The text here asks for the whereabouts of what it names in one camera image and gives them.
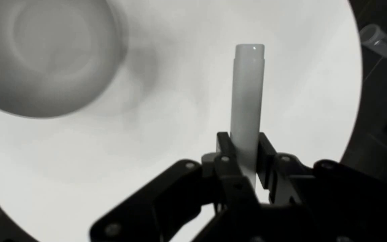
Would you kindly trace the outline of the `white marker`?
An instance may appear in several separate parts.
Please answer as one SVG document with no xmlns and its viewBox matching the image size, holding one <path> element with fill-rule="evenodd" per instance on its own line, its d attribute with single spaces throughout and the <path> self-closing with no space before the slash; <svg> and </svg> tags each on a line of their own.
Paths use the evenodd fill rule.
<svg viewBox="0 0 387 242">
<path fill-rule="evenodd" d="M 232 72 L 230 138 L 241 172 L 256 187 L 257 153 L 264 86 L 265 47 L 235 47 Z"/>
</svg>

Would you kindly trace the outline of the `grey bowl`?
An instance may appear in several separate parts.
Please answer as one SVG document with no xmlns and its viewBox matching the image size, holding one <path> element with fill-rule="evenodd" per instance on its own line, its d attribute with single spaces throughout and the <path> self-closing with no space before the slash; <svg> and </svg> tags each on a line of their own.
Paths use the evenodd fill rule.
<svg viewBox="0 0 387 242">
<path fill-rule="evenodd" d="M 31 118 L 75 112 L 124 59 L 109 0 L 0 0 L 0 110 Z"/>
</svg>

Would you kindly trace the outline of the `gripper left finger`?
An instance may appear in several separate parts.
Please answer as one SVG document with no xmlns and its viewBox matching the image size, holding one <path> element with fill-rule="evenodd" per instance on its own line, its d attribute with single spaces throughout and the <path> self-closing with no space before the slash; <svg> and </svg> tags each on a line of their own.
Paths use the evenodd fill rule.
<svg viewBox="0 0 387 242">
<path fill-rule="evenodd" d="M 215 216 L 192 242 L 252 242 L 261 237 L 260 205 L 226 132 L 217 153 L 179 160 L 95 222 L 91 242 L 170 242 L 213 204 Z"/>
</svg>

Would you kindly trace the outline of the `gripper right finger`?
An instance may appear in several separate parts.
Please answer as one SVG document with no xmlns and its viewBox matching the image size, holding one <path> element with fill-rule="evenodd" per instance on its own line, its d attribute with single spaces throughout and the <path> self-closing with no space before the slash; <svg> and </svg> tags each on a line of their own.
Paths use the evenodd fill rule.
<svg viewBox="0 0 387 242">
<path fill-rule="evenodd" d="M 307 167 L 259 134 L 266 242 L 387 242 L 387 182 L 336 161 Z"/>
</svg>

